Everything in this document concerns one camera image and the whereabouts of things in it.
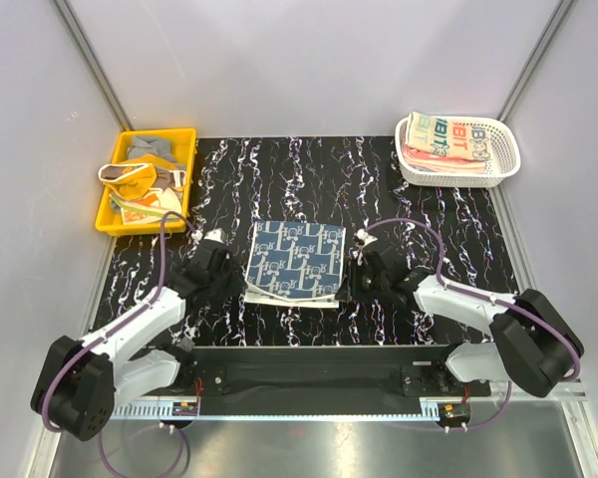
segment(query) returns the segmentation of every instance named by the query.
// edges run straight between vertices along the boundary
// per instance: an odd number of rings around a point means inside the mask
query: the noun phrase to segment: reflective metal surface
[[[494,411],[475,403],[473,422]],[[413,431],[406,427],[434,431]],[[105,447],[117,470],[153,478],[172,462],[177,438],[146,422],[111,422]],[[171,475],[185,478],[582,477],[562,408],[513,402],[501,420],[445,435],[430,424],[197,422],[184,430],[189,450]],[[97,440],[62,438],[51,476],[104,478]]]

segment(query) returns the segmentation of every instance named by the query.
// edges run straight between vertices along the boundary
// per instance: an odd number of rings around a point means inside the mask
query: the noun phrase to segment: gray wall
[[[135,128],[391,134],[495,117],[556,0],[69,0]]]
[[[505,189],[538,286],[586,345],[598,424],[598,0],[578,2],[510,126],[523,163]]]
[[[0,478],[24,476],[29,400],[75,336],[107,238],[93,227],[118,128],[48,0],[0,0]]]

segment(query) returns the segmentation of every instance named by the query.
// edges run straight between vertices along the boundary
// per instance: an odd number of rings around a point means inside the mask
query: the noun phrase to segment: white basket
[[[494,187],[505,177],[514,175],[520,168],[518,145],[509,128],[500,121],[489,118],[437,117],[470,126],[484,127],[491,136],[491,159],[485,163],[485,173],[440,173],[419,171],[403,158],[403,145],[408,128],[408,119],[397,124],[395,143],[401,174],[407,182],[417,186],[434,187]]]

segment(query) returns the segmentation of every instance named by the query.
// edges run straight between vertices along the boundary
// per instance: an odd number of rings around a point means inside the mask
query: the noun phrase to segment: black marble table
[[[221,227],[244,268],[256,220],[343,225],[347,247],[361,227],[410,217],[441,231],[445,274],[495,292],[516,283],[491,199],[481,189],[435,189],[407,184],[399,172],[394,138],[281,137],[201,139],[191,192],[190,218],[203,231]],[[411,265],[433,266],[438,246],[426,231],[390,225],[377,232],[401,244]],[[167,268],[190,257],[190,232],[171,235]],[[156,285],[156,236],[118,239],[94,328],[143,298]],[[351,346],[480,342],[483,335],[443,317],[390,304],[342,305],[314,310],[244,304],[191,311],[156,338],[197,346]]]

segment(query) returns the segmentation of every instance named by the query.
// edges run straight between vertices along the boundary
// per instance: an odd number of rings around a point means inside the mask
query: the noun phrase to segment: yellow basket
[[[197,131],[192,127],[182,127],[177,129],[146,129],[143,131],[122,132],[118,137],[118,143],[116,144],[116,150],[113,153],[111,163],[116,164],[125,161],[127,159],[127,149],[131,145],[131,138],[143,134],[159,136],[171,141],[171,152],[175,160],[180,164],[186,165],[186,188],[183,191],[181,210],[182,214],[187,217],[188,199],[190,198],[190,177],[192,176],[192,166],[195,157]],[[115,213],[111,209],[109,194],[111,194],[111,189],[105,186],[102,200],[100,201],[98,217],[96,218],[96,229],[112,236],[159,233],[159,222],[152,224],[123,224],[122,215]],[[185,229],[186,224],[184,221],[166,223],[166,231],[168,232],[183,232]]]

